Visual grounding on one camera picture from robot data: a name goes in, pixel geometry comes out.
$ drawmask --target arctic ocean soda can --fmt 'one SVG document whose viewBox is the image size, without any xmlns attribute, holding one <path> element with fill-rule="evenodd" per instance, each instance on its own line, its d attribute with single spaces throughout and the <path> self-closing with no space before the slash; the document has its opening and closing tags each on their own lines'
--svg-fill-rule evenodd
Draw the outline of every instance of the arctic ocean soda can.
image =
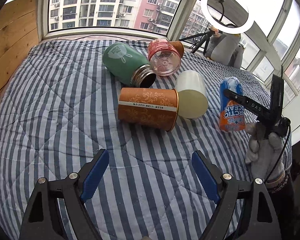
<svg viewBox="0 0 300 240">
<path fill-rule="evenodd" d="M 243 95 L 242 86 L 236 77 L 225 78 L 220 84 L 220 121 L 219 128 L 223 131 L 244 130 L 244 107 L 223 95 L 229 89 Z"/>
</svg>

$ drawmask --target green water bottle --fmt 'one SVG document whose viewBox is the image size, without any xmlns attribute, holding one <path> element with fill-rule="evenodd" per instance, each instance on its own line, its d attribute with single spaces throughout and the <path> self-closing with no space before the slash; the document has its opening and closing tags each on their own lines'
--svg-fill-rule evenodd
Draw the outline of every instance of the green water bottle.
<svg viewBox="0 0 300 240">
<path fill-rule="evenodd" d="M 130 87 L 149 88 L 157 77 L 148 59 L 122 42 L 110 45 L 102 61 L 120 82 Z"/>
</svg>

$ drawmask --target screw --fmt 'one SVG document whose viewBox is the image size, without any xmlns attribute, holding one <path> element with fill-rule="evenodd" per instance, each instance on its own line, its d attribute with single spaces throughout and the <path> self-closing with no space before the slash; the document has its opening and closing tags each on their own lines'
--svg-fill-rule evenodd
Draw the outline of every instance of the screw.
<svg viewBox="0 0 300 240">
<path fill-rule="evenodd" d="M 256 178 L 254 181 L 255 181 L 257 184 L 262 184 L 262 179 Z"/>
<path fill-rule="evenodd" d="M 40 184 L 45 183 L 46 182 L 46 178 L 45 177 L 41 177 L 40 179 L 38 179 L 38 182 Z"/>
<path fill-rule="evenodd" d="M 232 176 L 230 174 L 228 174 L 228 173 L 225 173 L 225 174 L 223 174 L 223 178 L 224 179 L 231 179 Z"/>
<path fill-rule="evenodd" d="M 76 172 L 73 172 L 69 175 L 70 179 L 76 179 L 77 177 L 78 177 L 78 173 L 76 173 Z"/>
</svg>

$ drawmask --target pink plastic bottle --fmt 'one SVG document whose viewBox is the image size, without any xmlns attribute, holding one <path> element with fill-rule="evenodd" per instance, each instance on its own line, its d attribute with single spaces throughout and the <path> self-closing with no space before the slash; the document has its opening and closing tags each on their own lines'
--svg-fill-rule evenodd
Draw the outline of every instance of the pink plastic bottle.
<svg viewBox="0 0 300 240">
<path fill-rule="evenodd" d="M 148 60 L 158 76 L 175 73 L 181 64 L 178 51 L 166 39 L 156 39 L 148 46 Z"/>
</svg>

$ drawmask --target white plastic cup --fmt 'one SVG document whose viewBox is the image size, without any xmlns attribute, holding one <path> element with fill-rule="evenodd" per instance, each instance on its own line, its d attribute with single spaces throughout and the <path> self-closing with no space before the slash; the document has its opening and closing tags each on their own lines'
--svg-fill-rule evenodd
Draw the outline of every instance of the white plastic cup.
<svg viewBox="0 0 300 240">
<path fill-rule="evenodd" d="M 182 72 L 178 77 L 175 90 L 179 96 L 179 115 L 183 118 L 194 119 L 205 114 L 208 100 L 204 78 L 193 70 Z"/>
</svg>

